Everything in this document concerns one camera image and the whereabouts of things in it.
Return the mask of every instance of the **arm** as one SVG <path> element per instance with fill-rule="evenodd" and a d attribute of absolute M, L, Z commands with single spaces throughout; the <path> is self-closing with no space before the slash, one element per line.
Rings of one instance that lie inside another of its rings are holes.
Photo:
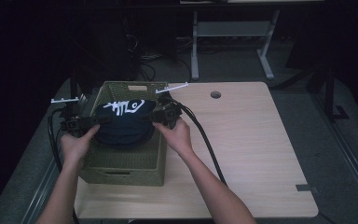
<path fill-rule="evenodd" d="M 242 200 L 224 185 L 200 160 L 191 145 L 190 128 L 182 120 L 173 130 L 154 123 L 190 170 L 215 223 L 255 223 Z"/>
<path fill-rule="evenodd" d="M 65 134 L 61 138 L 64 163 L 48 203 L 36 223 L 72 223 L 77 180 L 89 143 L 98 132 L 99 125 L 92 127 L 84 136 L 75 138 Z"/>

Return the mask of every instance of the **electrical cord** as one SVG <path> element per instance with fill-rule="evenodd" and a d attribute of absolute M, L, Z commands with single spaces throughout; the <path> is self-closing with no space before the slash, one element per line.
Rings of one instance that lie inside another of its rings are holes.
<path fill-rule="evenodd" d="M 216 169 L 217 175 L 220 178 L 220 181 L 222 181 L 223 184 L 225 184 L 227 186 L 227 182 L 225 180 L 225 177 L 223 176 L 222 170 L 220 169 L 219 163 L 217 162 L 217 158 L 214 155 L 211 143 L 209 142 L 208 136 L 206 135 L 205 131 L 203 130 L 201 124 L 199 123 L 199 121 L 196 118 L 196 115 L 193 113 L 193 111 L 190 110 L 190 108 L 188 108 L 185 105 L 182 105 L 181 103 L 173 100 L 172 98 L 167 98 L 168 100 L 172 101 L 174 104 L 178 105 L 183 111 L 185 111 L 185 113 L 191 118 L 191 120 L 193 120 L 193 122 L 196 124 L 197 128 L 200 130 L 200 133 L 202 135 L 202 138 L 205 141 L 206 147 L 209 150 L 209 153 L 211 154 L 211 158 L 214 164 L 214 167 Z"/>
<path fill-rule="evenodd" d="M 131 42 L 131 39 L 134 39 L 135 44 L 133 45 L 132 48 L 129 48 L 130 51 L 134 51 L 136 50 L 136 48 L 138 47 L 139 41 L 138 38 L 136 38 L 135 35 L 126 35 L 126 37 L 128 38 L 128 42 Z"/>
<path fill-rule="evenodd" d="M 54 130 L 53 130 L 53 116 L 57 112 L 62 112 L 62 109 L 61 108 L 55 109 L 53 112 L 51 112 L 50 116 L 48 116 L 48 138 L 50 140 L 51 150 L 53 152 L 53 156 L 54 156 L 54 160 L 56 162 L 57 168 L 58 168 L 59 172 L 61 172 L 62 171 L 62 163 L 60 160 L 60 155 L 59 155 L 58 147 L 57 147 L 57 141 L 54 138 Z M 79 220 L 77 218 L 75 208 L 74 208 L 74 211 L 72 212 L 72 220 L 75 222 L 75 224 L 79 224 Z"/>
<path fill-rule="evenodd" d="M 143 68 L 141 68 L 141 70 L 140 70 L 141 75 L 143 75 L 143 77 L 146 81 L 153 81 L 154 78 L 156 77 L 156 69 L 153 66 L 146 64 L 146 63 L 141 63 L 141 66 L 146 66 L 153 71 L 153 76 L 149 77 L 149 75 L 146 73 L 146 71 Z"/>
<path fill-rule="evenodd" d="M 59 129 L 59 130 L 57 131 L 57 134 L 56 134 L 56 137 L 55 137 L 55 139 L 56 139 L 56 144 L 57 144 L 57 145 L 58 145 L 57 139 L 58 139 L 58 135 L 60 134 L 60 132 L 61 132 L 61 129 Z"/>

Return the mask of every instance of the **basket handle hole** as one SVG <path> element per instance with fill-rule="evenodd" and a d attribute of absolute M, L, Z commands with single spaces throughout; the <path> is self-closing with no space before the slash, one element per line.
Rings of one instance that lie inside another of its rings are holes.
<path fill-rule="evenodd" d="M 129 91 L 147 91 L 146 86 L 128 86 Z"/>
<path fill-rule="evenodd" d="M 131 175 L 131 172 L 125 171 L 104 171 L 103 173 L 106 175 Z"/>

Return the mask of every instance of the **grommet hole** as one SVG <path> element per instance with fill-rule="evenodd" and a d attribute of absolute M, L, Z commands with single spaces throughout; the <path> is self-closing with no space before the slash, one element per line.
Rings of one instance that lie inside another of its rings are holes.
<path fill-rule="evenodd" d="M 219 99 L 220 97 L 222 97 L 222 93 L 220 93 L 220 91 L 212 91 L 211 97 L 214 99 Z"/>

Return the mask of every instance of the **wooden table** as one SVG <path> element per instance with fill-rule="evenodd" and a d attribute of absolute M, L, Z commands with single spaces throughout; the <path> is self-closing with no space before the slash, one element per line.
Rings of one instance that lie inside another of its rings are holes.
<path fill-rule="evenodd" d="M 212 91 L 221 98 L 212 98 Z M 196 114 L 228 186 L 255 217 L 318 214 L 310 191 L 296 188 L 307 181 L 264 83 L 190 83 L 172 91 L 172 97 Z M 216 174 L 200 132 L 182 117 L 196 153 Z M 186 165 L 169 147 L 163 187 L 93 185 L 80 179 L 75 209 L 80 218 L 210 217 Z"/>

